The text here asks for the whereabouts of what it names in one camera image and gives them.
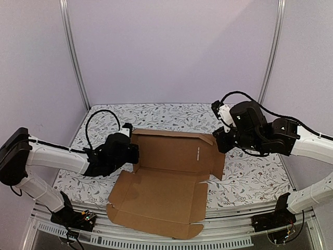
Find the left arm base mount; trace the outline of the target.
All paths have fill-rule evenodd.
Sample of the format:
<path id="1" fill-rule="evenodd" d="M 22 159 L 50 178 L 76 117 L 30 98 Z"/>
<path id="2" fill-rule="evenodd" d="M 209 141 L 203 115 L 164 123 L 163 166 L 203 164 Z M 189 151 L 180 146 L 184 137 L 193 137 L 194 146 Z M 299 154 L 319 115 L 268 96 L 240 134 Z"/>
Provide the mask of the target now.
<path id="1" fill-rule="evenodd" d="M 64 200 L 64 208 L 58 212 L 52 212 L 50 221 L 64 227 L 92 232 L 96 222 L 96 214 L 92 211 L 75 211 L 68 196 L 61 191 Z"/>

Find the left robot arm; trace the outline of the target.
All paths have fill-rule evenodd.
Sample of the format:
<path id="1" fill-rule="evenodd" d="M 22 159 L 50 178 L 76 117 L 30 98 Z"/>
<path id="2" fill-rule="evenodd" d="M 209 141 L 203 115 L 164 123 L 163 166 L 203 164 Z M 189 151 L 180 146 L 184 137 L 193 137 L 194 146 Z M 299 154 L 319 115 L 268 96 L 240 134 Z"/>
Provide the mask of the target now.
<path id="1" fill-rule="evenodd" d="M 56 213 L 66 226 L 77 222 L 65 195 L 54 190 L 32 171 L 33 166 L 69 170 L 86 177 L 109 176 L 123 165 L 137 164 L 139 147 L 131 142 L 132 131 L 121 128 L 105 143 L 77 150 L 39 140 L 19 128 L 1 147 L 1 183 L 15 186 Z"/>

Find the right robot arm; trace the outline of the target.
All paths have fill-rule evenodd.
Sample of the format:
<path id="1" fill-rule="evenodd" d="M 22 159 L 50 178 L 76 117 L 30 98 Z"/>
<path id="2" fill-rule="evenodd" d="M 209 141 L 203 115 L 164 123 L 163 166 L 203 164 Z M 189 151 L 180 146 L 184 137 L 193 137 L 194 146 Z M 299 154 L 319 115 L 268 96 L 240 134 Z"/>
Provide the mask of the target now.
<path id="1" fill-rule="evenodd" d="M 332 141 L 322 134 L 308 131 L 304 126 L 288 119 L 278 118 L 263 126 L 223 126 L 213 132 L 220 153 L 233 148 L 253 151 L 255 157 L 269 154 L 301 156 L 332 164 Z M 289 212 L 297 214 L 302 210 L 332 198 L 332 174 L 322 180 L 287 195 L 285 201 L 269 216 L 273 227 L 280 227 L 289 219 Z"/>

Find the brown cardboard box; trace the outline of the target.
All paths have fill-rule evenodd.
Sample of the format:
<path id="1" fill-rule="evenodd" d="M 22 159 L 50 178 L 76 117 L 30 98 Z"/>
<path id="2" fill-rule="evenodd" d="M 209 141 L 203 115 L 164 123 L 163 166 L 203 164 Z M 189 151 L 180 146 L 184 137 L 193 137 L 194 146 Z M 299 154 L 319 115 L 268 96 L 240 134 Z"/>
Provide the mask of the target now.
<path id="1" fill-rule="evenodd" d="M 211 134 L 136 129 L 133 171 L 121 171 L 106 212 L 115 224 L 189 240 L 202 230 L 210 176 L 221 179 L 225 155 Z"/>

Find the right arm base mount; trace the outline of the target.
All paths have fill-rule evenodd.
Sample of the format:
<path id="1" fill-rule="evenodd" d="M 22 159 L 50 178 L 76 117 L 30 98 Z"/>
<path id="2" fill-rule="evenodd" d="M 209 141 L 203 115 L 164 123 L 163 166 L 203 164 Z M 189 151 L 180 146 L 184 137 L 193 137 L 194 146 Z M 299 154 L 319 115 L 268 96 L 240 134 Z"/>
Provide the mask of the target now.
<path id="1" fill-rule="evenodd" d="M 285 244 L 291 234 L 291 229 L 296 222 L 295 214 L 291 213 L 287 208 L 287 200 L 290 193 L 281 195 L 276 203 L 273 212 L 267 212 L 251 217 L 251 225 L 255 232 L 273 230 L 280 227 L 286 227 L 281 231 L 268 233 L 268 239 L 275 245 Z"/>

